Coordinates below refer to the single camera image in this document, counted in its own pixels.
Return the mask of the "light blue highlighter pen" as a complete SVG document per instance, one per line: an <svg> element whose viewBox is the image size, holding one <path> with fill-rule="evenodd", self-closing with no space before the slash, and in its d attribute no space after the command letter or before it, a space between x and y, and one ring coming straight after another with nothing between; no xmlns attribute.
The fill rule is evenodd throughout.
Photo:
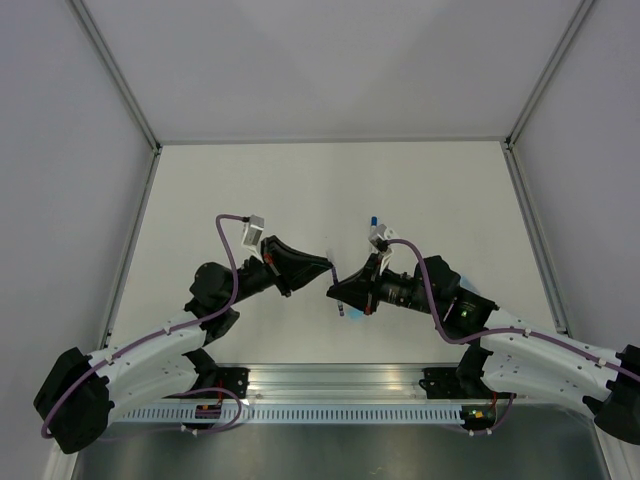
<svg viewBox="0 0 640 480"><path fill-rule="evenodd" d="M460 278L460 286L466 290L472 291L472 292L477 292L476 287L473 285L473 283L466 278L465 276L462 276Z"/></svg>

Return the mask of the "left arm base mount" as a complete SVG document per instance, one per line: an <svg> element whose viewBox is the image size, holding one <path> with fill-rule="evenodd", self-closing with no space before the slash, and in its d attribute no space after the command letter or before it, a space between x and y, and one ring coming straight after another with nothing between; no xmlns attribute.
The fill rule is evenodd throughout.
<svg viewBox="0 0 640 480"><path fill-rule="evenodd" d="M231 391L238 398L245 399L249 385L250 370L246 367L224 367L215 363L213 358L204 350L198 349L185 354L185 357L195 367L197 374L192 390L210 389L213 387ZM227 399L229 395L223 392L208 391L200 393L204 398Z"/></svg>

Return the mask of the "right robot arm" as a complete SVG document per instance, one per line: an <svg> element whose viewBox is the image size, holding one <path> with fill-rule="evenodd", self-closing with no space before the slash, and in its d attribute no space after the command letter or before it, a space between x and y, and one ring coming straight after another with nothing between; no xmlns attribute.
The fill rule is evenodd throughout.
<svg viewBox="0 0 640 480"><path fill-rule="evenodd" d="M530 397L574 410L614 438L639 442L639 349L598 347L542 331L460 284L439 256L398 274L371 255L328 297L366 315L382 303L430 315L450 345L466 351L455 373L464 395Z"/></svg>

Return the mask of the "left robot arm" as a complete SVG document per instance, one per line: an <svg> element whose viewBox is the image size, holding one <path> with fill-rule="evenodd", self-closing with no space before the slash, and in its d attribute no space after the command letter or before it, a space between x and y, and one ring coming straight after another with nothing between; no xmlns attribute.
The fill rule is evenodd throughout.
<svg viewBox="0 0 640 480"><path fill-rule="evenodd" d="M329 259L294 250L275 236L262 240L257 255L240 267L201 265L190 301L154 332L88 354L73 347L58 356L33 401L45 437L63 453L77 453L148 403L186 392L208 397L218 384L218 367L204 349L238 320L234 304L270 288L288 297L331 268Z"/></svg>

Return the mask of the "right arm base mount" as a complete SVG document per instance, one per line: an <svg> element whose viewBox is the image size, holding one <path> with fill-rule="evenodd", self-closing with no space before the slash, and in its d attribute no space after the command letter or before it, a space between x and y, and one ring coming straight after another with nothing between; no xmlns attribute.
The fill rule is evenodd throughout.
<svg viewBox="0 0 640 480"><path fill-rule="evenodd" d="M484 367L491 353L479 346L471 345L456 367L427 367L418 385L428 399L508 399L509 392L494 391L483 382Z"/></svg>

